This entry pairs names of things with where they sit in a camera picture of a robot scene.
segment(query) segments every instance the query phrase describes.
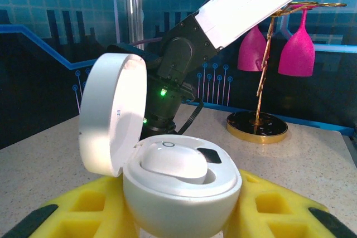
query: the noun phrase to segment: yellow foam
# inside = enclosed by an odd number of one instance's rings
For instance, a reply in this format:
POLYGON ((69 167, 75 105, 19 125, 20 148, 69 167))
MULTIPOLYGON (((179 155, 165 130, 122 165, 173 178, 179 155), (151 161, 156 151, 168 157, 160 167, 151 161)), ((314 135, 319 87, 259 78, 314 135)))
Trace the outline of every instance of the yellow foam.
MULTIPOLYGON (((333 238, 308 208, 327 208, 240 170, 243 184, 225 238, 333 238)), ((59 208, 31 238, 137 238, 123 195, 123 179, 102 177, 49 201, 59 208)))

